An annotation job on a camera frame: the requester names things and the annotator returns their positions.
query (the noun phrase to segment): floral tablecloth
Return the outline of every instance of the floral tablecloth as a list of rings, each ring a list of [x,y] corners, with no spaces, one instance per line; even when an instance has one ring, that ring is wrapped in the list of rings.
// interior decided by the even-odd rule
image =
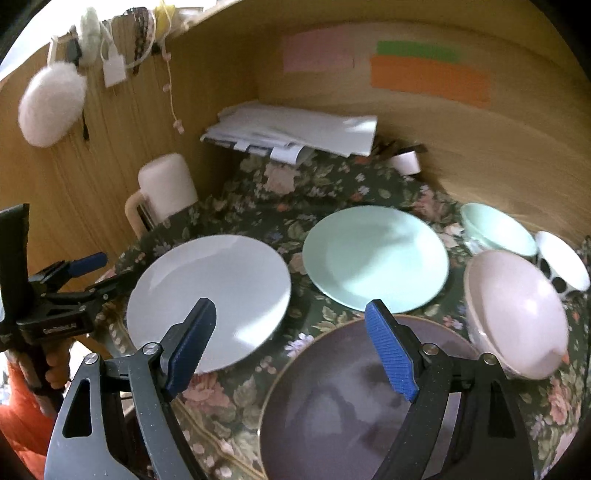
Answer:
[[[373,157],[317,153],[294,168],[249,156],[221,199],[207,199],[174,215],[121,256],[118,271],[142,271],[190,239],[233,233],[266,242],[289,266],[293,294],[272,338],[223,371],[194,376],[174,401],[185,437],[213,478],[265,478],[257,434],[263,403],[278,374],[319,334],[363,318],[362,312],[316,289],[304,270],[301,250],[307,233],[323,217],[364,204],[411,212],[438,233],[450,257],[447,283],[433,301],[410,314],[441,323],[467,338],[463,272],[471,255],[462,241],[460,205],[414,178],[399,176],[387,161]],[[581,249],[585,262],[590,251],[591,242],[586,241]],[[118,355],[135,351],[126,334],[125,305],[123,299],[103,312],[99,332]],[[587,295],[569,300],[564,308],[570,342],[560,369],[544,381],[513,382],[530,434],[537,478],[569,445],[589,405]]]

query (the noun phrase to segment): stack of papers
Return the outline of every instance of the stack of papers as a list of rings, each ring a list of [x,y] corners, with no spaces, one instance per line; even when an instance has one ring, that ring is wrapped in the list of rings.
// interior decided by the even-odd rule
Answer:
[[[338,116],[258,102],[228,107],[201,141],[298,164],[314,150],[348,157],[369,155],[378,123],[375,116]]]

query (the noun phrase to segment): orange sleeve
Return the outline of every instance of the orange sleeve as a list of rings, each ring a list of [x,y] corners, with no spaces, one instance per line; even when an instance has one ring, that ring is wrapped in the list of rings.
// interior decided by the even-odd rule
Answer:
[[[10,404],[0,406],[0,429],[31,473],[43,480],[53,419],[39,409],[18,365],[8,364]]]

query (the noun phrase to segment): pink sticky note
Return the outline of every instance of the pink sticky note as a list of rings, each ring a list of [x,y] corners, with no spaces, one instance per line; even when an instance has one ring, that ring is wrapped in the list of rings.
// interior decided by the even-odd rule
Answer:
[[[283,72],[325,72],[353,68],[348,25],[283,37]]]

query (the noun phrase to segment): orange sticky note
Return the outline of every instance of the orange sticky note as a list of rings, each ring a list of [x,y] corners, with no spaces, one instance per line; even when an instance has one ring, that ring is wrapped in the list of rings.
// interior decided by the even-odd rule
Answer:
[[[348,25],[283,37],[283,72],[326,72],[353,68]]]
[[[437,60],[374,56],[371,85],[399,92],[426,93],[478,108],[491,104],[491,80],[486,73]]]

